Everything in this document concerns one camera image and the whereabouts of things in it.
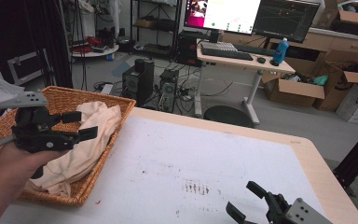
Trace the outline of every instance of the crumpled towel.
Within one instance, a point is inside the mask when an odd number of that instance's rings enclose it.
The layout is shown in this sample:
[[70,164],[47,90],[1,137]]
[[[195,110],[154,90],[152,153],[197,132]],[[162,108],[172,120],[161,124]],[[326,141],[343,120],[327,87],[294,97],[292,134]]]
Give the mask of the crumpled towel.
[[121,121],[119,105],[108,108],[105,103],[91,102],[79,105],[76,110],[82,112],[79,129],[98,126],[97,137],[80,142],[64,156],[50,161],[45,166],[42,177],[30,179],[26,189],[47,190],[50,194],[69,197],[70,184],[90,172]]

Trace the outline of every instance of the computer tower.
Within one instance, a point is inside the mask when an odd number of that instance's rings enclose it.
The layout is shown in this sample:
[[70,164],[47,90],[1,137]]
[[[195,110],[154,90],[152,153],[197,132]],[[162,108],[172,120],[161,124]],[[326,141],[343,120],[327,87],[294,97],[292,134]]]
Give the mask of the computer tower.
[[158,110],[172,113],[176,100],[176,87],[179,70],[165,69],[159,76],[159,101]]
[[153,93],[154,63],[137,60],[135,65],[122,74],[122,96],[136,100],[142,106]]
[[201,67],[201,61],[197,59],[197,38],[208,39],[209,36],[189,31],[179,34],[175,59],[177,63]]

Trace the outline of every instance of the computer monitor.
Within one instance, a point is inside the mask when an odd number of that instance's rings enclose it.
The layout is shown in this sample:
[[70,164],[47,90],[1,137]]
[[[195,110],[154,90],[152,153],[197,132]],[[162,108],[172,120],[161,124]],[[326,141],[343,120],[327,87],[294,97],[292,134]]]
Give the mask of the computer monitor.
[[251,35],[260,0],[186,0],[185,27]]
[[254,34],[302,43],[319,3],[297,0],[261,0]]

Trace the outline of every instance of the black stand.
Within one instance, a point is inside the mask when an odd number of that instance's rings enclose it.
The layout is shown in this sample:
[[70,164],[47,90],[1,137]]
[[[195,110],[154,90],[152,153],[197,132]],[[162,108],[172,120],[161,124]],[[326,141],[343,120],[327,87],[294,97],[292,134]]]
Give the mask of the black stand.
[[358,176],[358,142],[333,171],[342,188],[347,189]]
[[218,30],[212,30],[211,35],[209,36],[209,42],[217,43],[218,39],[219,39],[219,31]]

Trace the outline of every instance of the human hand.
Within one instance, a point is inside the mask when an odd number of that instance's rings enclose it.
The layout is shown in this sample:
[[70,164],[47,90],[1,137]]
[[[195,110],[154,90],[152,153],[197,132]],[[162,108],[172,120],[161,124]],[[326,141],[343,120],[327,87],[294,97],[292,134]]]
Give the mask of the human hand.
[[68,151],[29,153],[8,143],[0,152],[0,216],[17,198],[36,169],[63,156]]
[[40,151],[30,153],[17,148],[14,143],[3,146],[0,152],[0,185],[5,186],[12,199],[20,196],[25,183],[31,178],[36,169],[49,161],[63,156],[68,151]]

